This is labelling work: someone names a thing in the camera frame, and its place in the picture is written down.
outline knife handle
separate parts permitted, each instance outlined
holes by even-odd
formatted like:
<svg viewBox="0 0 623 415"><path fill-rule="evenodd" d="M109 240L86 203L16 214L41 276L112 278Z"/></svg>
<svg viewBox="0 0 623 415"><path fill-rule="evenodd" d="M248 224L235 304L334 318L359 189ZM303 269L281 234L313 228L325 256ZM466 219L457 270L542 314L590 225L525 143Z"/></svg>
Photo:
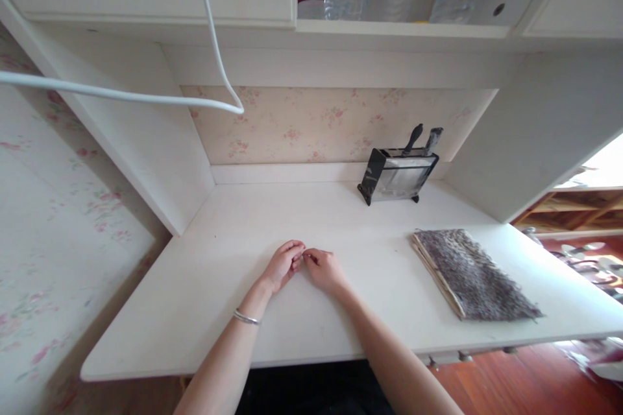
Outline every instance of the knife handle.
<svg viewBox="0 0 623 415"><path fill-rule="evenodd" d="M424 157L428 157L433 153L442 133L443 128L441 127L433 128L432 130L430 130L430 136L428 136L428 142L426 143L426 147L424 148Z"/></svg>
<svg viewBox="0 0 623 415"><path fill-rule="evenodd" d="M415 144L416 140L422 134L423 128L424 128L424 125L420 123L418 126L416 126L413 129L413 131L411 132L411 138L409 139L409 143L407 143L407 145L402 150L403 156L407 156L411 152L411 149L413 149L413 145Z"/></svg>

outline desk surface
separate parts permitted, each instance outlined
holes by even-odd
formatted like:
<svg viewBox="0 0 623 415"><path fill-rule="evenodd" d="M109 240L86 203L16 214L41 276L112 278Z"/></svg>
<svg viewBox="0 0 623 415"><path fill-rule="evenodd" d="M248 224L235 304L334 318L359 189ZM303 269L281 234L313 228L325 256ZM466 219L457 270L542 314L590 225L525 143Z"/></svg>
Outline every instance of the desk surface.
<svg viewBox="0 0 623 415"><path fill-rule="evenodd" d="M411 249L415 228L465 228L546 315L460 321ZM218 185L174 238L82 367L104 381L192 374L275 248L289 239L335 252L353 288L419 355L623 335L623 306L444 182L421 201L368 207L351 183ZM253 366L362 354L342 310L303 269L271 300Z"/></svg>

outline white power cord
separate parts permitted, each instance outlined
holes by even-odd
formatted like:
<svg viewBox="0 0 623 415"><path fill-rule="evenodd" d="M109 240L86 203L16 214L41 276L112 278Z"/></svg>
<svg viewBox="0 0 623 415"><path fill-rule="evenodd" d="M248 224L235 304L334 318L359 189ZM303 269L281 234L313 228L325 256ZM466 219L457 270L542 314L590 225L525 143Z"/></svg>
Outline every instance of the white power cord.
<svg viewBox="0 0 623 415"><path fill-rule="evenodd" d="M208 13L208 28L210 30L210 38L212 39L212 46L214 48L214 54L216 55L216 63L219 68L219 73L221 75L221 78L223 78L223 82L225 83L225 87L229 91L229 94L231 94L234 98L234 102L236 103L235 106L231 104L226 104L225 102L213 101L212 99L161 96L116 91L114 89L98 88L97 86L88 86L86 84L73 83L53 78L24 75L22 73L10 73L8 71L0 71L0 84L15 84L18 86L30 86L32 88L57 89L58 91L68 91L76 94L93 95L97 97L103 97L104 99L115 99L118 101L144 102L146 104L212 107L233 113L244 113L245 108L243 107L242 102L240 102L239 97L232 89L232 85L229 83L229 80L225 75L223 61L221 60L221 52L219 50L219 43L216 39L216 30L214 29L214 20L212 18L212 11L210 10L209 0L204 0L204 4Z"/></svg>

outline wooden shelf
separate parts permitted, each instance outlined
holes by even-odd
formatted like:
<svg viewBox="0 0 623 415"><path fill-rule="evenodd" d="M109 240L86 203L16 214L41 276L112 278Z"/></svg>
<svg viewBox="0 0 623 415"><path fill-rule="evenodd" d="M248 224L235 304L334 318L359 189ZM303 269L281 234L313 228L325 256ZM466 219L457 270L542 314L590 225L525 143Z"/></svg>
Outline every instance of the wooden shelf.
<svg viewBox="0 0 623 415"><path fill-rule="evenodd" d="M532 212L534 213L548 213L548 212L570 212L570 211L596 211L598 207L590 206L582 202L564 199L564 198L550 198L543 202L539 206L535 207Z"/></svg>
<svg viewBox="0 0 623 415"><path fill-rule="evenodd" d="M623 233L623 190L551 191L519 215L519 230L534 227L536 235Z"/></svg>

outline bangle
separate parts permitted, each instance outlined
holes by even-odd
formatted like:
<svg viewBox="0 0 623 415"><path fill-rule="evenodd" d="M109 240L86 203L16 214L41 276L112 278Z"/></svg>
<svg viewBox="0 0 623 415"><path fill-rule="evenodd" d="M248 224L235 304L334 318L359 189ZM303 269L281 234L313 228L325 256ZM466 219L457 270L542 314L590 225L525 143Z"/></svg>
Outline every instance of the bangle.
<svg viewBox="0 0 623 415"><path fill-rule="evenodd" d="M242 314L241 312L238 311L238 308L236 308L236 310L234 311L234 318L238 318L243 323L255 324L256 326L260 325L260 322L258 320L249 318L248 316Z"/></svg>

